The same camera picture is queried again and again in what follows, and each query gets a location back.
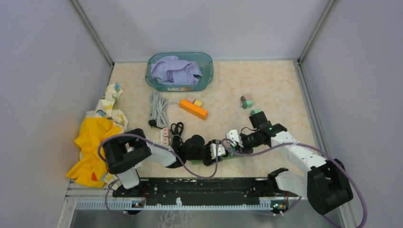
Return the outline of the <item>green power strip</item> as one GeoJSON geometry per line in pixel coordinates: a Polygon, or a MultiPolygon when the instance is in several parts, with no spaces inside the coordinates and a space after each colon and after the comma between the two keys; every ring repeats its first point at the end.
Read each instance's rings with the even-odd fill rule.
{"type": "MultiPolygon", "coordinates": [[[[235,155],[233,153],[228,153],[227,152],[225,155],[219,157],[218,162],[222,162],[222,161],[229,160],[229,159],[236,159],[236,158],[240,158],[240,157],[242,157],[242,156],[238,156],[238,155],[235,155]]],[[[190,160],[190,162],[192,163],[192,165],[211,166],[216,162],[216,159],[212,159],[212,160],[207,159],[206,161],[204,161],[204,160],[190,160]]]]}

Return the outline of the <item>white power strip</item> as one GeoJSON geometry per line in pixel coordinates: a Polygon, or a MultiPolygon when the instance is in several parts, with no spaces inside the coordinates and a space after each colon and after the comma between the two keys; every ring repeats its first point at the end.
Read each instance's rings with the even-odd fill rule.
{"type": "Polygon", "coordinates": [[[163,128],[160,131],[160,143],[164,146],[170,146],[172,144],[171,130],[169,128],[163,128]]]}

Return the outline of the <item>light green usb plug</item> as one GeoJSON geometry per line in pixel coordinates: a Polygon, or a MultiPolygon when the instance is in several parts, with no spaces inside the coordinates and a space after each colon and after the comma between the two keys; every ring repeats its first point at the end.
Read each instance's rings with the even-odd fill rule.
{"type": "Polygon", "coordinates": [[[254,115],[254,114],[257,114],[257,113],[259,113],[259,112],[261,112],[260,109],[254,109],[254,110],[251,110],[250,114],[251,114],[251,115],[254,115]]]}

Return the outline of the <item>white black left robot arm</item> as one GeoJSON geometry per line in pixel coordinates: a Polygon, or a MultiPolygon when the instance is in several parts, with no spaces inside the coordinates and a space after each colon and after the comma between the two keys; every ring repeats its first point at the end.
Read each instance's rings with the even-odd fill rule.
{"type": "Polygon", "coordinates": [[[137,128],[105,139],[98,146],[97,154],[109,173],[121,181],[124,191],[135,197],[143,189],[137,172],[142,161],[156,162],[169,169],[185,167],[187,161],[202,161],[209,166],[217,164],[227,152],[220,141],[206,143],[197,134],[186,141],[176,134],[171,145],[158,144],[137,128]]]}

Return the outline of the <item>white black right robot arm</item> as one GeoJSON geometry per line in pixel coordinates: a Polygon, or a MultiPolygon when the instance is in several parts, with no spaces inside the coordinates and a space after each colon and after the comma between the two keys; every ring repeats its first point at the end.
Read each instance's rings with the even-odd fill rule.
{"type": "Polygon", "coordinates": [[[272,124],[264,112],[249,117],[254,128],[250,134],[240,134],[242,150],[252,154],[255,147],[267,145],[277,149],[302,174],[287,168],[279,168],[268,175],[268,191],[274,196],[284,191],[308,199],[320,215],[338,208],[353,199],[348,178],[342,173],[344,165],[338,159],[330,161],[313,152],[309,145],[302,145],[281,124],[272,124]]]}

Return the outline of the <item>orange power strip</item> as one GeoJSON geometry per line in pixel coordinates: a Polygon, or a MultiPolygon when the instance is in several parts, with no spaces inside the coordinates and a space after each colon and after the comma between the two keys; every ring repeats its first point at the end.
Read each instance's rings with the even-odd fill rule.
{"type": "Polygon", "coordinates": [[[209,113],[207,110],[205,110],[185,99],[182,99],[179,102],[179,107],[202,120],[206,120],[208,118],[209,113]]]}

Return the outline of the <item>teal plastic basin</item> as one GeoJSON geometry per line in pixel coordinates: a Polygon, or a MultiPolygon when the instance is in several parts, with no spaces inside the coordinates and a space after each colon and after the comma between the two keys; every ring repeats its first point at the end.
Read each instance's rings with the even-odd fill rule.
{"type": "Polygon", "coordinates": [[[203,52],[170,52],[152,56],[145,81],[160,92],[198,92],[213,80],[212,58],[203,52]]]}

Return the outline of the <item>purple cloth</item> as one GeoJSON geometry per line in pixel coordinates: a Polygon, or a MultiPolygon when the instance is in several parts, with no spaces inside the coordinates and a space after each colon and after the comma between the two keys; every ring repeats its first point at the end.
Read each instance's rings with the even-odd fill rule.
{"type": "Polygon", "coordinates": [[[150,75],[158,83],[167,86],[192,86],[199,83],[203,74],[194,61],[177,56],[166,56],[151,64],[150,75]]]}

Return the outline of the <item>yellow patterned cloth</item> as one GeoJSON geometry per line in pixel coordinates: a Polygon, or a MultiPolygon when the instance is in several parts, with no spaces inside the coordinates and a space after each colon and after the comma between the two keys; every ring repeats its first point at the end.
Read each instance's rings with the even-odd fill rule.
{"type": "Polygon", "coordinates": [[[104,96],[94,110],[86,112],[78,137],[74,140],[80,149],[79,161],[67,172],[66,178],[76,184],[101,188],[107,176],[106,163],[99,158],[98,147],[106,138],[124,133],[128,119],[118,107],[123,89],[118,83],[107,86],[104,96]]]}

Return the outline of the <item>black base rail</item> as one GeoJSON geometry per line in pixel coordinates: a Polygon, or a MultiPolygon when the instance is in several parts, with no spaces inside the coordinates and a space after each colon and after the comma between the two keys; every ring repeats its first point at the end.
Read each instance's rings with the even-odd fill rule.
{"type": "Polygon", "coordinates": [[[275,192],[267,178],[143,178],[129,190],[123,186],[115,198],[139,198],[141,209],[240,209],[284,213],[300,199],[293,193],[275,192]]]}

